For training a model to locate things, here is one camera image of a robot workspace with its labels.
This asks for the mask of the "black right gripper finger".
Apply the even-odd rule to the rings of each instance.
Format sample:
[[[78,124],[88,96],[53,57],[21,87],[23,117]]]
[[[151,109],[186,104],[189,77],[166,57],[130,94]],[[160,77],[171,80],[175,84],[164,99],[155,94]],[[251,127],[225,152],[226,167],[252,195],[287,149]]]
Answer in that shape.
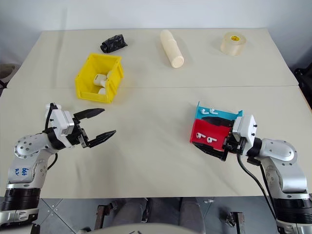
[[[232,127],[234,125],[234,120],[221,117],[203,117],[202,120],[215,126]]]
[[[216,150],[214,149],[212,146],[206,145],[206,144],[202,144],[202,143],[196,143],[194,142],[193,145],[195,147],[197,147],[198,149],[200,149],[201,151],[203,151],[204,153],[214,156],[222,161],[225,161],[228,155],[228,150]]]

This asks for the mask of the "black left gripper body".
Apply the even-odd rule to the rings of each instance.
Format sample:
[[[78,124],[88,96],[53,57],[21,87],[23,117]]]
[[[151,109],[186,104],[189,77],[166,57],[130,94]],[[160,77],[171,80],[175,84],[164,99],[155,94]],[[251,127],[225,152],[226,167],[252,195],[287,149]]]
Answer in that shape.
[[[73,146],[80,144],[83,148],[88,147],[88,136],[85,130],[80,127],[80,121],[76,118],[73,118],[73,122],[74,128],[72,132],[66,136],[67,140]]]

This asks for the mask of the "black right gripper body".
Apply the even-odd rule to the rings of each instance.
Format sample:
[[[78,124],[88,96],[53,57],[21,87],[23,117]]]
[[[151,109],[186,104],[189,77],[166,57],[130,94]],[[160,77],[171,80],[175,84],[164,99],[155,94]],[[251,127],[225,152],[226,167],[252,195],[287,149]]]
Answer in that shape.
[[[235,135],[230,132],[227,137],[225,137],[225,141],[222,145],[224,150],[223,156],[227,156],[228,153],[236,154],[236,155],[243,155],[243,151],[246,146],[246,138],[245,137],[238,137],[238,140],[235,138]]]

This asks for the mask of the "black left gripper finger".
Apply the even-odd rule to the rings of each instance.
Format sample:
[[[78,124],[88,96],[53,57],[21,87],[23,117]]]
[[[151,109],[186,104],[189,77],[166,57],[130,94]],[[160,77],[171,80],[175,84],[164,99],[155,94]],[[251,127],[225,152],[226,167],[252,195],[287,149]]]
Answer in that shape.
[[[88,141],[86,143],[86,145],[89,148],[93,148],[97,145],[100,145],[100,144],[104,143],[105,141],[107,141],[109,138],[111,138],[116,132],[117,132],[116,130],[113,130],[113,131],[109,131],[109,132],[105,132],[103,134],[100,134],[100,135],[96,136],[95,139]]]
[[[103,108],[86,109],[86,110],[75,113],[74,118],[76,118],[77,120],[81,120],[84,118],[92,118],[92,117],[99,115],[100,113],[104,111],[105,109]]]

